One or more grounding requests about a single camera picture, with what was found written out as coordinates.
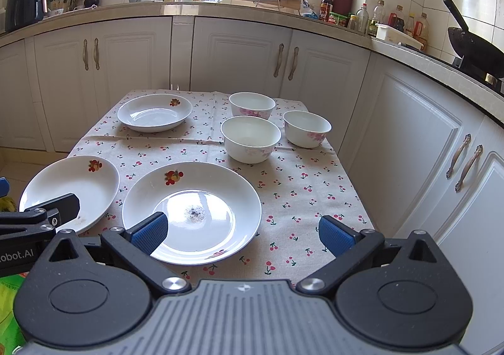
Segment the green packaging bag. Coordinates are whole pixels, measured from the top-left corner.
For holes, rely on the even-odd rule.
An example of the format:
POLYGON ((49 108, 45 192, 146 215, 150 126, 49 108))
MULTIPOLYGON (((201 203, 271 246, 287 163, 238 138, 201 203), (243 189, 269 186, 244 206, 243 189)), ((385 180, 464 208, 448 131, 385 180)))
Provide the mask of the green packaging bag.
POLYGON ((26 279, 26 273, 0 279, 0 354, 11 355, 25 339, 14 318, 14 298, 26 279))

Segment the dark sauce bottle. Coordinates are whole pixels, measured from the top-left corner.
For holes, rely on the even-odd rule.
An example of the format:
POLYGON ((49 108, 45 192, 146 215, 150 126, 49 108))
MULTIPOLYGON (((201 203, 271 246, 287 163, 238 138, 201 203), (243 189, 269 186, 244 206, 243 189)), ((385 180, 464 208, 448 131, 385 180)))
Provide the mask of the dark sauce bottle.
POLYGON ((332 9, 332 0, 321 0, 319 6, 319 19, 328 22, 332 9))

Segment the stained white fruit plate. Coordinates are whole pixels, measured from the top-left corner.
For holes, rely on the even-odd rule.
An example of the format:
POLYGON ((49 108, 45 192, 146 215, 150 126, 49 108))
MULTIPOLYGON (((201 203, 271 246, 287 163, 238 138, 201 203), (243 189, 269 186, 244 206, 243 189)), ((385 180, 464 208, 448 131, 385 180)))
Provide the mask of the stained white fruit plate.
POLYGON ((254 238, 261 201, 242 176, 211 163, 181 162, 141 177, 122 206, 131 228, 153 213, 168 219, 168 235, 151 256, 171 265, 209 265, 254 238))

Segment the white tray on counter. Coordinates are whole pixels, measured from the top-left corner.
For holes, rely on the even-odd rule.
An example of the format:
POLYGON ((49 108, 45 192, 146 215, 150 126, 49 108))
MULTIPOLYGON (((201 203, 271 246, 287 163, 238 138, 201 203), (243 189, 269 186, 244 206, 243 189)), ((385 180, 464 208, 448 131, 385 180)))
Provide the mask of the white tray on counter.
POLYGON ((393 44, 402 43, 403 45, 408 45, 418 50, 421 50, 424 47, 421 42, 417 41, 413 37, 407 35, 406 33, 400 32, 394 27, 384 24, 377 25, 376 38, 393 44))

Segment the oil bottle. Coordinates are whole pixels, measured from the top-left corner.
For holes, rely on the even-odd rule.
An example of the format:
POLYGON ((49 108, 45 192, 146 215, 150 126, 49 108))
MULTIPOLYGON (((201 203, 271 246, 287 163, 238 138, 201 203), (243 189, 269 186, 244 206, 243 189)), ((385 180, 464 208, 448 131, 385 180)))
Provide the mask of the oil bottle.
POLYGON ((414 26, 414 39, 422 44, 421 51, 426 51, 428 47, 429 37, 429 23, 427 21, 427 14, 422 13, 417 18, 414 26))

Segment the cherry print tablecloth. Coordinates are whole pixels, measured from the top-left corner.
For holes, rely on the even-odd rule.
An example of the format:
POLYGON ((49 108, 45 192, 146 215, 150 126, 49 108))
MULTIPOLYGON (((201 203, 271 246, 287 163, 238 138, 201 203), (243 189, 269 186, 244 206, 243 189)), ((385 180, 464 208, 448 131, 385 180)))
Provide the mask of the cherry print tablecloth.
POLYGON ((239 252, 209 265, 171 265, 159 260, 191 284, 211 278, 299 282, 333 259, 319 239, 319 219, 328 215, 353 230, 371 226, 331 145, 303 149, 286 140, 283 115, 302 110, 301 102, 277 101, 269 121, 280 128, 281 140, 266 161, 247 165, 225 150, 221 125, 232 117, 227 95, 187 92, 185 99, 192 104, 192 113, 173 130, 132 131, 111 109, 73 148, 73 155, 100 157, 119 172, 117 196, 95 233, 113 226, 126 228, 122 206, 132 186, 149 172, 181 162, 224 166, 245 178, 261 201, 259 228, 239 252))

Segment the black air fryer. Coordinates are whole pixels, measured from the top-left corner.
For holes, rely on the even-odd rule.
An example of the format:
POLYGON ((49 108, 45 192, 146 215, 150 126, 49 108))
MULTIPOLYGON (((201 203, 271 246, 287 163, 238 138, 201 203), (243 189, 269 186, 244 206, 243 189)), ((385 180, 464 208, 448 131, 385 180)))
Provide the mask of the black air fryer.
POLYGON ((47 12, 46 0, 7 0, 5 32, 10 33, 41 21, 47 12))

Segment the large plain white bowl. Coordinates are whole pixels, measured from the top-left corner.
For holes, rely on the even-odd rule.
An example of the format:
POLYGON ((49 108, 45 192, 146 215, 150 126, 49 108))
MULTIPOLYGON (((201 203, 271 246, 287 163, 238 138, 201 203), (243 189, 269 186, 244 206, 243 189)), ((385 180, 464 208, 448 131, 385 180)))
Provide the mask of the large plain white bowl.
POLYGON ((253 116, 231 117, 222 123, 220 131, 227 154, 248 165, 266 161, 282 137, 277 125, 253 116))

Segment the white floral bowl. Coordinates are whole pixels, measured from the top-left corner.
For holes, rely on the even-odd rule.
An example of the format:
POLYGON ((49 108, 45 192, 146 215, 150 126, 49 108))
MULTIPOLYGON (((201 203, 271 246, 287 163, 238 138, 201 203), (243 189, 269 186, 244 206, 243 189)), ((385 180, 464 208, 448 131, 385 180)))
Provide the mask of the white floral bowl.
POLYGON ((292 110, 283 114, 288 142, 300 148, 316 148, 331 131, 331 123, 315 113, 292 110))
POLYGON ((276 107, 274 99, 254 92, 238 92, 229 96, 233 116, 269 119, 276 107))

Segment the black wok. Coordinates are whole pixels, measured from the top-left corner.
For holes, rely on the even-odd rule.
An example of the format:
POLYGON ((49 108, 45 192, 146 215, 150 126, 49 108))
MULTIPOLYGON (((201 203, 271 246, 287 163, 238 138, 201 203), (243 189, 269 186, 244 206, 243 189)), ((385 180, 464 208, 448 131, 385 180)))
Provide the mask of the black wok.
POLYGON ((448 27, 449 41, 456 54, 485 74, 497 79, 503 78, 503 52, 486 39, 469 31, 467 23, 452 0, 443 0, 443 3, 458 24, 458 27, 448 27))

